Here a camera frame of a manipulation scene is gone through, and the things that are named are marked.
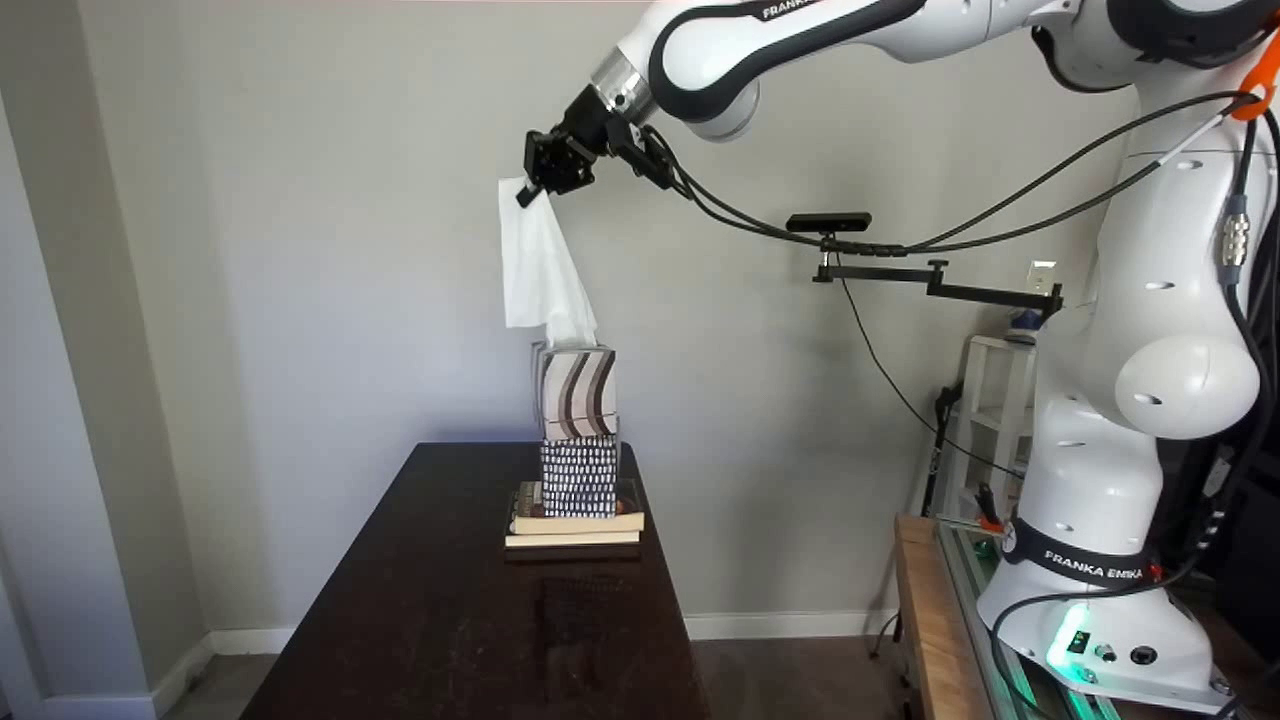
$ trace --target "baseboard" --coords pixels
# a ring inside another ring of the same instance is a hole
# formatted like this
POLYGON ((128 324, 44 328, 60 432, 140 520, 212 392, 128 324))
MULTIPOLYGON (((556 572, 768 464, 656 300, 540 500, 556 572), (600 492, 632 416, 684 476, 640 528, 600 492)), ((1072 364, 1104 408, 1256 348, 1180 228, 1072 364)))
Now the baseboard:
POLYGON ((40 720, 156 720, 152 696, 48 696, 40 720))
POLYGON ((280 656, 292 628, 212 632, 212 656, 280 656))
POLYGON ((168 716, 212 660, 212 640, 192 644, 152 688, 156 716, 168 716))
POLYGON ((896 608, 852 612, 688 612, 688 640, 876 636, 896 608))

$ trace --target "white cloth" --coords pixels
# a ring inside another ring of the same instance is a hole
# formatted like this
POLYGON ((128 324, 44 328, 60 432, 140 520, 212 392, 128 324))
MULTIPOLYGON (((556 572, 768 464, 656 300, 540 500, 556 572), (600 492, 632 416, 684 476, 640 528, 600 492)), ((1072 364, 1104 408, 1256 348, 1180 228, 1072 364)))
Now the white cloth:
POLYGON ((596 348, 596 312, 568 256, 556 208, 540 192, 516 204, 524 176, 496 184, 508 328, 548 328, 548 348, 596 348))

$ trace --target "robotic arm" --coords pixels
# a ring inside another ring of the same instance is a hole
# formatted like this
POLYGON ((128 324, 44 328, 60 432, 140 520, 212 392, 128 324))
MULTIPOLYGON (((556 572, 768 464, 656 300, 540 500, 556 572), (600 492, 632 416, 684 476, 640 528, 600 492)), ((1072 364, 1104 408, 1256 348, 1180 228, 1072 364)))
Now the robotic arm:
MULTIPOLYGON (((528 132, 520 204, 592 184, 600 156, 676 188, 640 128, 656 108, 728 140, 768 68, 844 40, 936 60, 1032 28, 1064 88, 1132 84, 1156 112, 1232 96, 1276 16, 1280 0, 656 0, 564 120, 528 132)), ((1248 216, 1276 212, 1276 144, 1252 144, 1228 116, 1248 112, 1184 112, 1124 144, 1124 172, 1164 172, 1108 204, 1092 296, 1040 332, 1032 464, 976 604, 992 636, 1060 684, 1192 712, 1232 696, 1204 628, 1152 584, 1144 544, 1164 488, 1156 440, 1216 436, 1264 392, 1240 336, 1240 276, 1264 240, 1248 216)))

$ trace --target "floor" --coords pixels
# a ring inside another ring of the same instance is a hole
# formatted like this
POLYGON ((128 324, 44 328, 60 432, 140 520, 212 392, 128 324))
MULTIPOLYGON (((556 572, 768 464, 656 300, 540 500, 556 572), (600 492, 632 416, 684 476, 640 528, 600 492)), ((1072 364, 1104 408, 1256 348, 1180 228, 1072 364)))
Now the floor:
MULTIPOLYGON (((692 644, 716 720, 888 720, 900 712, 892 656, 868 640, 692 644)), ((220 656, 168 720, 236 720, 268 676, 268 656, 220 656)))

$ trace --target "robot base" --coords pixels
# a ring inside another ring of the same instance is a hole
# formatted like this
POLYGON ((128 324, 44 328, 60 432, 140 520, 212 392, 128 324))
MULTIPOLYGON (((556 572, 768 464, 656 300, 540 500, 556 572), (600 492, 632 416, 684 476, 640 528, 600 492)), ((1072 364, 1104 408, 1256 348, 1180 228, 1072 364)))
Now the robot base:
MULTIPOLYGON (((1000 564, 976 612, 996 616, 1028 596, 1064 588, 1036 564, 1000 564)), ((1028 604, 1000 624, 1000 640, 1084 696, 1160 704, 1216 716, 1232 688, 1212 668, 1204 628, 1164 588, 1108 600, 1028 604)))

